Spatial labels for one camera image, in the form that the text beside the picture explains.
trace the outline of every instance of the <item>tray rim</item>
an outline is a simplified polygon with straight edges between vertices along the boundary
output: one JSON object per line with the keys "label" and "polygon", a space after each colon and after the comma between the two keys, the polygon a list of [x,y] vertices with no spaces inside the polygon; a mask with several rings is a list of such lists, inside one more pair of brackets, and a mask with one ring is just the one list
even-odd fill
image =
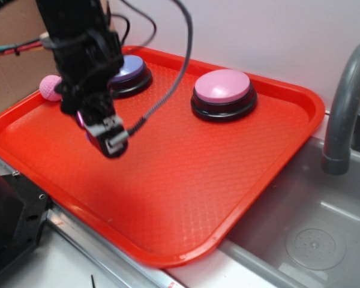
{"label": "tray rim", "polygon": [[[128,53],[128,51],[131,51],[132,49],[134,48],[126,47],[124,49],[124,52]],[[183,60],[183,58],[180,56],[175,56],[169,53],[164,53],[148,48],[141,48],[138,52],[135,52],[134,54],[142,57],[146,62],[151,62],[167,68],[174,68],[173,64],[175,64],[178,66],[175,67],[175,69],[180,69]],[[224,67],[191,60],[187,73],[199,76],[209,71],[222,68]],[[258,91],[259,93],[267,97],[279,98],[282,100],[286,100],[287,98],[288,102],[295,103],[298,106],[302,107],[308,115],[309,122],[308,125],[306,125],[305,128],[301,131],[299,136],[289,142],[285,150],[277,157],[277,159],[272,163],[272,165],[268,167],[268,169],[264,172],[263,176],[254,184],[253,187],[251,187],[247,191],[245,197],[243,197],[243,199],[238,202],[238,204],[232,209],[231,213],[199,246],[195,247],[190,251],[186,251],[176,255],[152,254],[142,249],[142,247],[136,245],[135,243],[129,241],[129,239],[124,234],[117,233],[118,235],[115,235],[116,229],[106,225],[106,223],[103,220],[99,219],[99,217],[95,217],[94,215],[85,211],[74,213],[72,209],[75,206],[75,203],[80,203],[80,201],[78,201],[76,198],[70,195],[65,195],[66,200],[68,200],[65,202],[68,202],[68,204],[64,205],[60,202],[58,202],[58,204],[61,205],[64,209],[67,209],[70,213],[73,213],[74,216],[76,216],[80,221],[83,221],[85,224],[89,225],[97,233],[103,235],[104,233],[102,232],[105,232],[105,234],[107,235],[106,239],[108,241],[113,244],[117,242],[118,247],[124,250],[132,258],[150,266],[158,268],[180,266],[192,260],[198,259],[201,255],[205,255],[213,251],[223,240],[223,237],[226,235],[226,233],[235,225],[235,223],[240,219],[240,217],[246,212],[246,210],[261,194],[261,192],[258,193],[255,191],[263,191],[268,186],[272,179],[288,163],[288,161],[294,156],[294,154],[300,149],[300,147],[306,142],[306,140],[308,140],[316,127],[321,123],[325,115],[325,107],[323,101],[317,94],[315,94],[311,90],[286,82],[253,75],[250,73],[246,74],[248,74],[248,76],[250,77],[255,89],[257,89],[256,86],[260,86],[259,84],[261,83],[262,88],[260,89],[260,91]],[[270,95],[268,93],[270,90],[274,92],[273,95]],[[0,113],[0,133],[12,122],[23,117],[34,108],[43,104],[45,101],[46,100],[42,98],[39,91],[35,91],[30,96],[26,97],[17,104]],[[53,189],[56,194],[65,193],[63,189],[61,189],[57,185],[48,182],[46,179],[43,179],[43,175],[33,171],[31,167],[29,167],[26,163],[23,163],[20,159],[16,157],[16,155],[13,155],[12,153],[6,151],[1,146],[0,157],[5,162],[13,166],[15,169],[21,171],[26,176],[31,178],[41,188],[47,191]],[[241,209],[241,206],[243,205],[242,203],[245,198],[251,198],[251,200],[245,202],[247,208],[243,210]]]}

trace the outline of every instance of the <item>white wall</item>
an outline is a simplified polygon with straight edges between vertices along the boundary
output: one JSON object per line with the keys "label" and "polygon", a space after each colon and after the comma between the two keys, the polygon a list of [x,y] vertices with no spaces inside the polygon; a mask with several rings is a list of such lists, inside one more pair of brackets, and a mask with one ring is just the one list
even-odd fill
{"label": "white wall", "polygon": [[[185,51],[185,22],[169,0],[130,0],[150,14],[158,34],[149,47]],[[194,22],[192,58],[311,89],[330,109],[343,68],[360,43],[360,0],[183,0]],[[118,0],[131,20],[128,45],[141,44],[149,23]],[[122,35],[124,24],[115,25]]]}

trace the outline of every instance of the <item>textured tray surface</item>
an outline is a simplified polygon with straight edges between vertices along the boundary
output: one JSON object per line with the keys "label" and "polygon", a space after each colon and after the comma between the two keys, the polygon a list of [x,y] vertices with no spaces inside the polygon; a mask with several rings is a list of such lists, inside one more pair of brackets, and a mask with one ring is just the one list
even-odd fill
{"label": "textured tray surface", "polygon": [[[130,127],[171,86],[181,58],[138,53],[154,82],[116,100]],[[312,92],[249,75],[258,104],[230,123],[196,118],[198,77],[219,67],[193,61],[174,96],[120,159],[104,158],[84,131],[38,92],[0,116],[0,156],[136,260],[176,266],[215,248],[321,122]]]}

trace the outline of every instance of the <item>pink ball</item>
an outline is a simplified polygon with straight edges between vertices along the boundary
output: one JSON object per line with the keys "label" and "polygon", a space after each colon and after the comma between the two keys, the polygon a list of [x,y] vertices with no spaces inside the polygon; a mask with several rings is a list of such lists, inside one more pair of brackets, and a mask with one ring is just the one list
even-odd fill
{"label": "pink ball", "polygon": [[61,82],[61,77],[48,75],[40,82],[40,94],[49,101],[60,101],[61,94],[55,92],[55,86]]}

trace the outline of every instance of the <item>wire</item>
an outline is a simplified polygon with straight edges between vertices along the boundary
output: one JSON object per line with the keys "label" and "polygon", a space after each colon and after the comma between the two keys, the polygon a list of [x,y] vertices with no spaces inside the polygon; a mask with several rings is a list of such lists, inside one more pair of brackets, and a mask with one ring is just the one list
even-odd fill
{"label": "wire", "polygon": [[22,44],[3,45],[0,46],[0,56],[12,53],[19,55],[19,53],[22,51],[31,50],[37,47],[41,47],[40,38],[35,38]]}
{"label": "wire", "polygon": [[121,38],[121,46],[124,45],[124,42],[125,42],[125,39],[127,39],[128,37],[128,34],[130,33],[130,29],[131,29],[131,23],[130,21],[128,20],[128,18],[126,18],[124,15],[121,15],[121,14],[111,14],[112,17],[118,17],[118,18],[121,18],[125,21],[125,24],[127,25],[126,29],[125,29],[125,32],[124,32],[124,35],[123,37]]}
{"label": "wire", "polygon": [[136,47],[136,48],[132,48],[131,50],[128,51],[129,53],[133,53],[136,52],[137,50],[141,49],[141,47],[147,46],[155,37],[156,35],[156,31],[157,31],[157,26],[155,21],[149,17],[146,13],[144,13],[143,11],[141,11],[140,9],[136,8],[135,6],[132,6],[129,2],[127,2],[126,0],[120,0],[121,2],[123,2],[126,6],[128,6],[130,9],[132,9],[133,11],[135,11],[137,14],[143,16],[145,19],[147,19],[148,21],[150,21],[150,23],[152,24],[154,30],[151,34],[151,36],[149,36],[149,38],[143,42],[143,44],[140,45],[140,47]]}
{"label": "wire", "polygon": [[179,7],[187,23],[187,28],[188,28],[187,51],[185,53],[184,62],[177,78],[175,79],[172,87],[170,87],[170,89],[168,90],[167,94],[163,98],[161,98],[155,105],[153,105],[152,108],[150,108],[148,112],[143,117],[140,118],[140,120],[135,124],[135,126],[127,130],[129,136],[132,136],[135,132],[137,132],[148,120],[148,118],[172,96],[172,94],[180,84],[180,81],[183,78],[185,71],[187,70],[191,58],[192,41],[193,41],[193,23],[192,23],[191,15],[179,0],[171,0],[171,1],[174,2]]}

